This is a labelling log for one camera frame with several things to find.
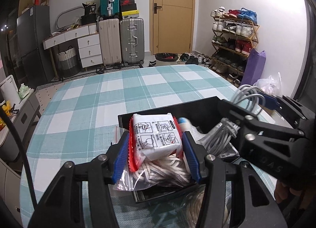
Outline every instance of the door lock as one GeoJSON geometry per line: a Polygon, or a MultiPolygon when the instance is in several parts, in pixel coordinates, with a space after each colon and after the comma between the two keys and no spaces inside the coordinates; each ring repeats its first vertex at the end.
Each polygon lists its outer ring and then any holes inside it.
{"type": "Polygon", "coordinates": [[[157,6],[156,3],[154,3],[154,14],[157,14],[157,8],[162,8],[162,6],[157,6]]]}

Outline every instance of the refrigerator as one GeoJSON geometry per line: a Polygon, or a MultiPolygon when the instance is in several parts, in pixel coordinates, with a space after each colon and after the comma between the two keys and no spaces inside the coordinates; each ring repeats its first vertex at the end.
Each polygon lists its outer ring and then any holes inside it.
{"type": "Polygon", "coordinates": [[[30,88],[54,78],[49,51],[43,48],[43,40],[50,34],[49,6],[35,5],[17,19],[19,51],[30,88]]]}

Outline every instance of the wooden door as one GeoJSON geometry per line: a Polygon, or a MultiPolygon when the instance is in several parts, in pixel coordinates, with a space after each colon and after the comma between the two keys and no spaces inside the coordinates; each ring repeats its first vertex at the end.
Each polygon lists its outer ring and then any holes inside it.
{"type": "Polygon", "coordinates": [[[193,0],[153,0],[153,54],[190,51],[193,0]]]}

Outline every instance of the red and white package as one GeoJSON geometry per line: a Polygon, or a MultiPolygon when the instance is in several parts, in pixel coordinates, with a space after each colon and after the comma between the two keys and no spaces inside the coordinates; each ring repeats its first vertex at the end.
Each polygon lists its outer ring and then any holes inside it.
{"type": "Polygon", "coordinates": [[[153,161],[176,154],[183,157],[178,123],[170,113],[134,114],[130,121],[129,168],[136,172],[144,160],[153,161]]]}

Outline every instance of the beige suitcase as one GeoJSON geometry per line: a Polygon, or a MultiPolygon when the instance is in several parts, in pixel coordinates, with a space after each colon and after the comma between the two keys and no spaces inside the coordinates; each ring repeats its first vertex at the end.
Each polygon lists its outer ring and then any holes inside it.
{"type": "Polygon", "coordinates": [[[119,37],[119,20],[99,21],[99,37],[104,65],[122,62],[121,42],[119,37]]]}

